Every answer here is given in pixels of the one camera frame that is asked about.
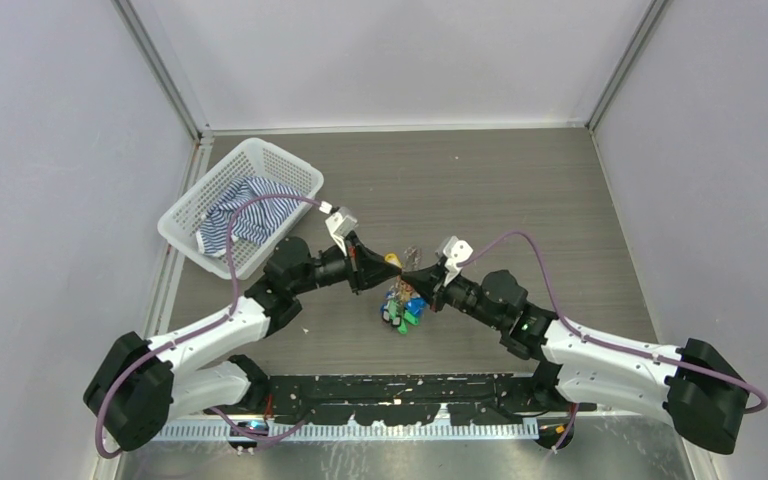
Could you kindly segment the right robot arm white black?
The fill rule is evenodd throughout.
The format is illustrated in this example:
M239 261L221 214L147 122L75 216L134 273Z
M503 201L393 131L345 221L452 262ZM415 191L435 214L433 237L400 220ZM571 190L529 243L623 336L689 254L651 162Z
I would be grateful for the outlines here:
M587 328L531 303L507 270L475 282L439 264L402 278L432 310L450 306L497 330L514 356L538 361L530 392L540 408L611 406L661 421L710 452L734 452L749 392L711 344L659 345Z

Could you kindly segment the large metal keyring with rings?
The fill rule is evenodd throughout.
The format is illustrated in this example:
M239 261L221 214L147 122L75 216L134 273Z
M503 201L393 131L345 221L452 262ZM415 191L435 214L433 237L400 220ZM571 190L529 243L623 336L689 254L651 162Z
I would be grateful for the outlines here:
M397 256L401 261L401 265L398 267L400 267L402 271L413 271L419 268L422 250L418 246L409 246L402 256ZM393 286L390 288L390 292L392 293L392 297L402 304L407 303L414 297L414 289L409 286L401 276L396 277Z

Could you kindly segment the yellow key tag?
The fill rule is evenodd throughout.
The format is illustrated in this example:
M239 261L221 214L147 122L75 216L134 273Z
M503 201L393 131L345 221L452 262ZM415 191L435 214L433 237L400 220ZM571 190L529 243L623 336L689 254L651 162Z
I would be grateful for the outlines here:
M401 265L401 261L400 261L399 257L395 253L388 253L388 254L386 254L385 255L385 260L387 262L389 262L391 264L394 264L394 265L397 265L397 266Z

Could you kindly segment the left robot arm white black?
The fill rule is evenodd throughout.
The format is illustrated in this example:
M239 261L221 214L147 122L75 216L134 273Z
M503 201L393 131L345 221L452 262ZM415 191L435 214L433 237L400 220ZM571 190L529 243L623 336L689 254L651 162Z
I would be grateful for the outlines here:
M224 309L186 327L141 338L117 338L86 388L84 404L95 415L98 453L112 459L139 449L168 421L214 406L258 412L268 394L268 376L250 359L235 356L210 363L286 327L302 310L299 297L346 283L359 293L401 272L367 248L355 233L343 246L317 256L299 237L278 243L262 276L245 291L235 289Z

